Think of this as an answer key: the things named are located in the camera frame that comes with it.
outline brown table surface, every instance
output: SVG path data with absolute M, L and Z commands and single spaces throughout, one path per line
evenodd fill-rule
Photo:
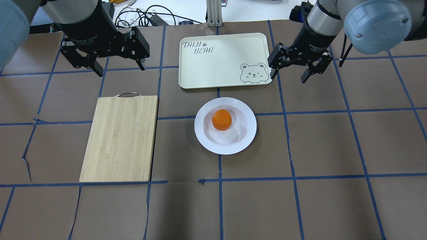
M 140 28 L 147 70 L 110 57 L 99 61 L 102 78 L 58 53 L 62 33 L 31 35 L 0 72 L 0 239 L 143 239 L 147 214 L 147 240 L 425 239 L 427 41 L 353 50 L 305 84 L 305 68 L 291 66 L 269 85 L 178 85 L 184 37 L 261 32 L 271 50 L 300 27 Z M 159 96 L 151 181 L 80 184 L 97 98 L 123 92 Z M 217 97 L 256 115 L 257 135 L 238 154 L 196 139 L 194 117 Z

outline yellow object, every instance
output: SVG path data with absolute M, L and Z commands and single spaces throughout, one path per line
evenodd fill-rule
M 157 96 L 98 98 L 80 182 L 150 180 Z
M 217 130 L 224 131 L 227 130 L 231 126 L 231 115 L 225 109 L 218 110 L 212 116 L 212 124 L 213 127 Z
M 115 4 L 119 4 L 119 3 L 122 3 L 125 1 L 127 1 L 127 0 L 110 0 L 111 3 L 115 3 Z

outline cartoon bear face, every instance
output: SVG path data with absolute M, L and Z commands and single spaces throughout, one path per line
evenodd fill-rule
M 246 83 L 267 83 L 270 79 L 269 74 L 266 72 L 266 65 L 258 63 L 257 65 L 247 65 L 246 63 L 240 66 L 242 74 L 240 80 Z

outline white plate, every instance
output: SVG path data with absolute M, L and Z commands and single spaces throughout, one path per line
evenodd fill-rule
M 231 115 L 231 126 L 219 131 L 212 125 L 212 116 L 220 109 Z M 242 151 L 255 137 L 257 120 L 254 112 L 242 101 L 221 97 L 200 108 L 194 121 L 194 131 L 199 142 L 209 151 L 229 155 Z
M 271 83 L 267 38 L 262 33 L 188 37 L 179 44 L 181 88 Z

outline orange fruit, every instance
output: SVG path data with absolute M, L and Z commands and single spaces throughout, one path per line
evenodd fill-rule
M 212 124 L 213 127 L 217 130 L 224 131 L 227 130 L 231 126 L 231 115 L 225 109 L 218 110 L 212 116 Z

